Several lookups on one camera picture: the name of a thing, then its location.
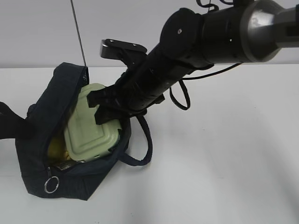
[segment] black bag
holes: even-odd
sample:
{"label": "black bag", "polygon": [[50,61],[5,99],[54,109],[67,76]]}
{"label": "black bag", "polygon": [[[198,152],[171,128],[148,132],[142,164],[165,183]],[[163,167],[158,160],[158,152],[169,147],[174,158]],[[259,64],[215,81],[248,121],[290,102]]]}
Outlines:
{"label": "black bag", "polygon": [[42,198],[88,200],[118,160],[131,166],[144,166],[150,162],[150,130],[144,117],[138,116],[149,147],[143,160],[136,160],[125,153],[131,136],[131,125],[129,119],[124,119],[121,120],[120,141],[110,155],[78,163],[65,171],[48,165],[50,140],[70,108],[76,104],[81,87],[87,84],[87,67],[62,63],[54,70],[54,76],[40,99],[29,108],[26,121],[33,125],[36,132],[30,139],[16,136],[15,141],[21,175],[28,193]]}

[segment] white surface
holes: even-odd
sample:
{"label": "white surface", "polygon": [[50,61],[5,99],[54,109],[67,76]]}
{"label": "white surface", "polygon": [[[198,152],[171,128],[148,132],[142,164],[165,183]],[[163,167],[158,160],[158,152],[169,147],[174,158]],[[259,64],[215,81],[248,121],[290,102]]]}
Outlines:
{"label": "white surface", "polygon": [[0,68],[83,64],[69,0],[1,0]]}
{"label": "white surface", "polygon": [[[295,7],[297,0],[275,0],[285,8]],[[213,0],[224,8],[218,0]],[[122,66],[123,63],[100,57],[102,39],[138,43],[150,52],[158,43],[167,19],[181,7],[205,14],[196,0],[74,0],[82,43],[88,66]],[[283,49],[268,63],[299,63],[299,49]]]}
{"label": "white surface", "polygon": [[[218,0],[212,2],[225,5]],[[276,0],[285,8],[297,0]],[[181,7],[204,14],[196,0],[74,0],[88,66],[123,66],[100,57],[102,39],[136,42],[148,51],[158,44],[167,19]],[[1,0],[0,68],[82,65],[70,0]],[[299,63],[299,49],[283,49],[269,63]]]}
{"label": "white surface", "polygon": [[[299,223],[298,70],[299,65],[242,66],[186,82],[192,99],[187,112],[167,93],[146,116],[152,163],[117,163],[87,202],[27,194],[14,142],[1,140],[0,223]],[[1,69],[0,101],[25,116],[52,71]],[[91,68],[91,82],[112,84],[123,71]],[[135,120],[132,126],[130,151],[141,159],[146,141]]]}

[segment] light green container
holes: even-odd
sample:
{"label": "light green container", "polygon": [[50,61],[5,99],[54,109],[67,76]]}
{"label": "light green container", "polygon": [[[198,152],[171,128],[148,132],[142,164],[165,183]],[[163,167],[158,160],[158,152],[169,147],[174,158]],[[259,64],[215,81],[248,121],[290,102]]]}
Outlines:
{"label": "light green container", "polygon": [[109,149],[119,141],[119,120],[97,125],[94,114],[99,106],[88,106],[87,95],[90,91],[103,88],[103,85],[94,83],[81,89],[76,108],[64,130],[66,148],[75,161],[87,162],[108,155]]}

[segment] metal key ring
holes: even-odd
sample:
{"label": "metal key ring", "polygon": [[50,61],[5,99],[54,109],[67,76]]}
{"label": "metal key ring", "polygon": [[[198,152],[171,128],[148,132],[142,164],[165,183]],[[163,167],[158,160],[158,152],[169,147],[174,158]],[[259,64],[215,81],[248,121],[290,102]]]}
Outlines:
{"label": "metal key ring", "polygon": [[[48,191],[48,189],[47,189],[47,185],[48,185],[49,181],[52,180],[52,179],[56,179],[56,180],[57,180],[57,185],[56,185],[56,187],[55,187],[55,189],[54,189],[53,191]],[[45,183],[45,192],[46,192],[47,194],[53,194],[55,191],[57,191],[58,187],[59,187],[59,178],[58,178],[57,176],[53,176],[53,177],[49,178],[49,179],[46,181],[46,183]]]}

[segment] bag handle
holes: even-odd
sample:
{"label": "bag handle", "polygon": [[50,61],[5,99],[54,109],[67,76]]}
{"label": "bag handle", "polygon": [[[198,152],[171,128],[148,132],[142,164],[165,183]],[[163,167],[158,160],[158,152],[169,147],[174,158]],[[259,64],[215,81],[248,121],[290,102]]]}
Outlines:
{"label": "bag handle", "polygon": [[132,156],[126,154],[125,152],[123,152],[118,158],[120,161],[133,167],[147,165],[151,161],[151,157],[153,155],[153,142],[150,136],[150,128],[148,126],[148,123],[146,122],[144,116],[136,116],[136,118],[138,119],[148,141],[148,151],[142,160],[137,160]]}
{"label": "bag handle", "polygon": [[0,102],[0,140],[30,139],[35,128],[27,120],[15,114],[5,103]]}

